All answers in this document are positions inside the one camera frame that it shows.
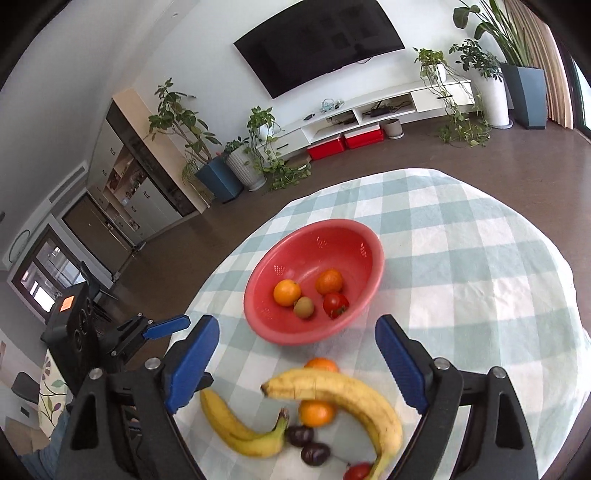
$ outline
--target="orange sticker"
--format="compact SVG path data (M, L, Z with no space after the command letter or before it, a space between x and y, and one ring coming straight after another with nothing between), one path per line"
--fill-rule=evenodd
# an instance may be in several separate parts
M63 312L65 310L71 308L73 302L74 302L74 296L64 299L64 302L61 304L60 312Z

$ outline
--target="tall blue planter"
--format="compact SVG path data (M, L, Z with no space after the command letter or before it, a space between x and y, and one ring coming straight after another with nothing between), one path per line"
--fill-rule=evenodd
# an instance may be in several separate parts
M548 107L544 70L508 63L501 63L501 70L513 100L517 123L528 129L546 128Z
M244 185L226 165L222 155L215 157L204 167L197 170L195 176L222 202L235 199Z

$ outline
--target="green plant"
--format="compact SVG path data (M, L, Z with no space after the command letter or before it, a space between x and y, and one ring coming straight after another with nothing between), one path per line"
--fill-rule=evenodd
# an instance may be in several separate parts
M289 185L299 184L300 180L310 176L311 172L310 166L300 170L287 165L286 161L273 148L273 144L277 141L276 137L268 135L264 140L260 139L259 132L263 125L266 125L271 132L275 131L275 128L281 130L271 111L272 107L266 110L261 109L260 106L251 109L252 113L246 124L250 135L250 145L245 151L251 155L257 170L271 176L271 190L278 190ZM262 147L262 154L257 146Z
M491 52L482 51L477 41L467 38L461 46L456 43L449 49L449 53L457 51L460 52L460 60L456 60L456 63L462 64L464 72L467 72L472 67L478 70L480 76L484 78L502 81L503 75L499 67L499 61Z
M238 150L240 147L244 146L244 145L248 145L249 140L247 138L242 139L241 137L238 137L236 140L232 140L231 142L228 142L226 144L226 148L224 148L224 152L230 154L233 151Z
M453 22L457 28L466 28L468 17L475 14L480 23L476 26L474 38L480 40L485 32L490 33L502 50L507 63L517 67L531 66L530 51L525 43L525 32L518 31L508 14L496 4L496 0L480 0L478 5L471 7L460 0L463 7L453 11Z
M464 87L464 84L460 83L461 79L447 62L438 61L438 63L443 63L445 65L446 73L453 80L457 81L459 85ZM445 103L447 123L439 130L439 138L441 138L444 143L448 144L451 144L454 141L463 141L467 143L469 147L486 145L486 142L491 137L491 128L486 120L479 118L472 121L466 113L462 112L454 101L453 95L449 93L445 85L441 82L441 78L435 69L423 68L421 70L421 78L423 79L425 87L432 91L437 97L441 98ZM476 100L476 107L477 110L479 110L478 96L476 96Z
M441 50L429 50L428 48L421 48L421 50L419 50L415 47L413 47L413 49L418 53L414 63L418 61L421 63L421 77L428 77L429 73L435 72L437 64L439 63L443 63L447 66L447 61L443 57L443 52Z
M197 112L189 110L181 105L185 93L170 92L169 88L174 85L172 78L169 78L163 85L158 85L154 95L158 95L158 115L150 115L150 133L152 140L158 134L178 135L185 140L185 159L183 167L183 181L193 183L195 172L209 163L213 157L205 140L212 144L222 145L215 134L209 131L207 124L197 118Z

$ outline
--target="kiwi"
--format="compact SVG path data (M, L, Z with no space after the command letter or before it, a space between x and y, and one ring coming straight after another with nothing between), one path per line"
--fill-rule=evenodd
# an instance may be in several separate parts
M306 320L312 316L314 313L314 302L308 297L300 298L294 306L294 313L295 316L301 318L302 320Z

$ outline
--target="brown floor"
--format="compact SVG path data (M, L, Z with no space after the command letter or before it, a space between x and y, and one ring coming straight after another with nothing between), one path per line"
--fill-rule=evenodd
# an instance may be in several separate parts
M441 120L404 125L405 137L351 150L313 164L312 176L298 186L269 193L245 192L226 205L149 241L134 258L107 308L118 320L137 312L164 319L184 312L213 270L256 228L288 202L324 187L398 168L441 170L512 207L559 248L569 262L579 292L583 326L591 328L591 144L549 122L544 131L519 126L493 130L488 146L454 148L436 137ZM131 367L162 355L167 340L144 347ZM558 477L591 425L587 402L567 444L545 479Z

